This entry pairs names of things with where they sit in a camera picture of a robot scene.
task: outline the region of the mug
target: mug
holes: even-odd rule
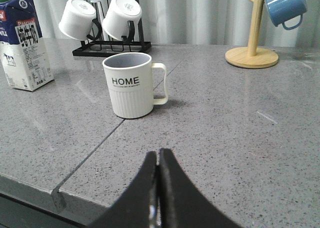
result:
[[[98,34],[90,35],[93,24]],[[59,23],[60,31],[69,38],[76,40],[97,40],[102,33],[101,24],[96,19],[95,8],[84,0],[68,0]]]
[[[103,63],[114,113],[134,119],[150,113],[154,105],[168,101],[167,69],[162,63],[152,63],[145,53],[121,53],[106,58]],[[164,70],[165,97],[154,99],[152,69]]]
[[[307,12],[306,0],[265,0],[266,9],[269,13],[271,21],[277,27],[282,24],[286,30],[292,30],[302,23],[303,14]],[[287,27],[285,22],[300,16],[300,21],[297,25]]]
[[[135,0],[111,0],[102,27],[113,39],[129,43],[141,15],[141,7]]]

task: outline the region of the speckled stone countertop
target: speckled stone countertop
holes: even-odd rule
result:
[[[73,57],[72,40],[45,45],[54,81],[28,92],[0,72],[0,193],[86,224],[148,151],[170,148],[241,226],[320,227],[319,50],[273,48],[277,65],[249,70],[225,61],[231,46],[153,44],[169,101],[124,120],[112,111],[104,58]],[[162,73],[154,88],[162,94]]]

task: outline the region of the blue mug handle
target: blue mug handle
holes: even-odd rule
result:
[[[300,15],[300,21],[299,21],[299,23],[298,23],[297,25],[294,25],[294,26],[289,27],[289,28],[285,25],[285,23],[282,23],[283,28],[284,28],[285,30],[292,30],[292,29],[295,29],[295,28],[299,27],[300,24],[302,23],[302,17],[303,17],[303,15],[301,14],[301,15]]]

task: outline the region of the wooden round base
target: wooden round base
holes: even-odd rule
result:
[[[262,69],[275,65],[278,60],[278,54],[275,52],[257,48],[256,56],[248,57],[248,47],[230,49],[225,53],[225,59],[228,63],[247,69]]]

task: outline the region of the milk carton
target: milk carton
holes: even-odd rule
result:
[[[33,0],[0,0],[0,59],[13,88],[33,91],[54,79]]]

